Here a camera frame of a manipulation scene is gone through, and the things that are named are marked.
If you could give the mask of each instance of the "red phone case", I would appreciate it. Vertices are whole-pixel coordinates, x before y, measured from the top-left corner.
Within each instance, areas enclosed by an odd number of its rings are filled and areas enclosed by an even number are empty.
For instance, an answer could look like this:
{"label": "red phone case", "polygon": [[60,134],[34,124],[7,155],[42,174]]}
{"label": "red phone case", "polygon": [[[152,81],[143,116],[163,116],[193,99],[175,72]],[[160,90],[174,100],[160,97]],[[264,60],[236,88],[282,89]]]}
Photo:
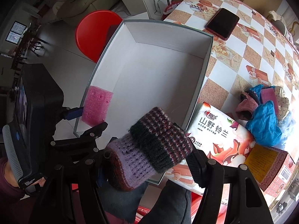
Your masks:
{"label": "red phone case", "polygon": [[230,34],[228,35],[227,38],[224,38],[223,36],[221,36],[220,34],[216,33],[215,31],[211,30],[211,29],[208,27],[208,26],[209,26],[209,23],[216,17],[216,15],[218,14],[218,12],[217,12],[217,13],[214,15],[214,17],[212,17],[212,19],[207,23],[207,25],[206,25],[206,30],[209,31],[209,32],[211,32],[212,34],[218,36],[220,39],[226,41],[226,40],[228,40],[228,38],[230,37],[230,35],[231,35],[231,33],[233,32],[234,29],[232,29],[232,31],[230,32]]}

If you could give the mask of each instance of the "cardboard box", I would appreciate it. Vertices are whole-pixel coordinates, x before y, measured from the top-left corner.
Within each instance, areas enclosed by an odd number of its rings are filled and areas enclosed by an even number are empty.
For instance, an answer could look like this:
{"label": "cardboard box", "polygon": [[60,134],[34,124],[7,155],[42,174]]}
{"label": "cardboard box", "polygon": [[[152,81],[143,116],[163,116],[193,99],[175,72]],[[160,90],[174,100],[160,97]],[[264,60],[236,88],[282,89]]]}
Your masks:
{"label": "cardboard box", "polygon": [[295,169],[290,155],[281,149],[254,146],[245,161],[259,187],[266,194],[277,197]]}
{"label": "cardboard box", "polygon": [[[153,107],[186,130],[211,54],[213,36],[164,21],[124,20],[104,49],[87,85],[113,92],[107,129],[96,140],[105,148]],[[77,118],[74,134],[90,126]]]}

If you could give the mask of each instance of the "pink foam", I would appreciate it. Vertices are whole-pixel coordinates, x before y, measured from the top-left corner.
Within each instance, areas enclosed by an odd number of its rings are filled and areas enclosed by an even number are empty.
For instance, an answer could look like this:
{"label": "pink foam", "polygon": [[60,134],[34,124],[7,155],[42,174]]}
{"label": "pink foam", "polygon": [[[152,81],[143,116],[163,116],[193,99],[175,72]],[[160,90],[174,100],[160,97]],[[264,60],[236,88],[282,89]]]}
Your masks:
{"label": "pink foam", "polygon": [[270,87],[270,88],[262,89],[261,90],[261,103],[264,104],[270,100],[273,101],[275,114],[277,115],[279,113],[279,109],[278,109],[278,102],[277,102],[274,88]]}
{"label": "pink foam", "polygon": [[85,98],[82,121],[94,127],[106,120],[113,93],[90,86]]}

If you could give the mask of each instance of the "sticker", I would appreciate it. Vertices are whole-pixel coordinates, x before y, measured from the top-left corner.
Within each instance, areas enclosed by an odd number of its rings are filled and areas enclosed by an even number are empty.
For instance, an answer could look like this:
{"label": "sticker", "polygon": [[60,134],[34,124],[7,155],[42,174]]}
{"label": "sticker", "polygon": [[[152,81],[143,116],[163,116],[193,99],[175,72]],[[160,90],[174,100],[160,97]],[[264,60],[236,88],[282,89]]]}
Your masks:
{"label": "sticker", "polygon": [[279,173],[278,177],[284,181],[285,183],[288,182],[288,180],[290,179],[291,176],[291,172],[290,170],[287,168],[287,166],[283,166],[281,172]]}
{"label": "sticker", "polygon": [[34,182],[35,182],[35,179],[32,179],[32,180],[30,180],[30,181],[25,182],[24,184],[25,184],[26,186],[29,186],[29,185],[33,184]]}
{"label": "sticker", "polygon": [[278,156],[278,151],[255,144],[245,161],[253,177],[261,183]]}

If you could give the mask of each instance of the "device screen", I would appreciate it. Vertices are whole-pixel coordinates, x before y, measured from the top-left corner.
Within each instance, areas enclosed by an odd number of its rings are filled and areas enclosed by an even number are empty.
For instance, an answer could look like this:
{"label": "device screen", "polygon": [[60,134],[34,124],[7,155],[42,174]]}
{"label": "device screen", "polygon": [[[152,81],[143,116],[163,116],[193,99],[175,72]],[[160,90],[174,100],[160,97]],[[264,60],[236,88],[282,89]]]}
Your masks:
{"label": "device screen", "polygon": [[23,140],[26,142],[27,97],[22,78],[20,80],[21,82],[17,93],[15,111]]}
{"label": "device screen", "polygon": [[223,38],[228,38],[239,19],[240,18],[237,15],[222,8],[208,23],[207,28],[219,34]]}

